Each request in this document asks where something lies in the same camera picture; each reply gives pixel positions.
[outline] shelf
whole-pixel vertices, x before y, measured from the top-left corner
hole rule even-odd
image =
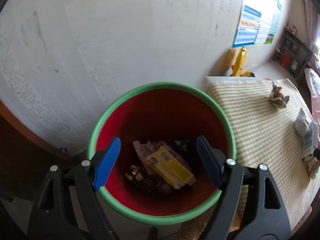
[[[288,47],[287,45],[282,45],[283,47],[286,47],[292,54],[294,54],[295,56],[297,55],[296,52],[293,52],[292,49],[290,47]]]
[[[299,74],[297,73],[297,71],[295,71],[293,68],[288,67],[288,69],[290,69],[290,70],[293,72],[293,74],[295,74],[295,76],[299,76]]]
[[[294,41],[299,43],[300,47],[302,47],[303,50],[305,50],[307,53],[312,52],[312,50],[302,41],[300,40],[296,35],[294,35],[290,30],[287,28],[284,28],[286,30],[286,33],[288,34],[289,38],[292,38]]]

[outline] poster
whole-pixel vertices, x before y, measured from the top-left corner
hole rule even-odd
[[[232,47],[272,43],[281,16],[279,0],[243,0]]]

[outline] striped mat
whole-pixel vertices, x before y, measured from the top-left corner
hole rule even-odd
[[[226,113],[236,139],[237,161],[247,167],[268,165],[284,200],[291,228],[307,211],[319,186],[319,176],[310,180],[305,163],[301,160],[302,139],[295,131],[293,121],[300,108],[308,121],[311,114],[297,88],[288,80],[278,80],[282,93],[290,96],[285,109],[271,105],[268,95],[271,81],[217,81],[206,93]],[[238,206],[243,215],[246,195],[243,187]]]

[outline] crumpled paper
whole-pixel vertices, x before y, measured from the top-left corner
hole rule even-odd
[[[316,178],[316,175],[319,171],[319,167],[320,167],[320,161],[316,157],[307,161],[307,168],[308,168],[308,172],[310,174],[311,179]]]
[[[286,108],[289,102],[289,96],[284,96],[280,93],[282,87],[279,87],[274,81],[272,82],[272,91],[269,95],[269,99],[274,107]]]

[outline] metal rivet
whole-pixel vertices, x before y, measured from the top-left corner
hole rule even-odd
[[[84,166],[84,167],[87,167],[90,165],[90,161],[89,160],[84,160],[81,162],[81,165]]]
[[[57,171],[58,166],[57,165],[53,165],[50,167],[50,171]]]
[[[63,153],[66,153],[68,151],[68,149],[65,147],[61,147],[61,148],[59,148],[59,150],[62,151]]]
[[[227,163],[229,165],[235,165],[236,164],[236,161],[234,159],[227,159]]]
[[[268,169],[267,165],[265,165],[265,164],[260,164],[260,165],[259,165],[259,168],[260,168],[261,170],[263,170],[263,171],[266,171],[266,170]]]

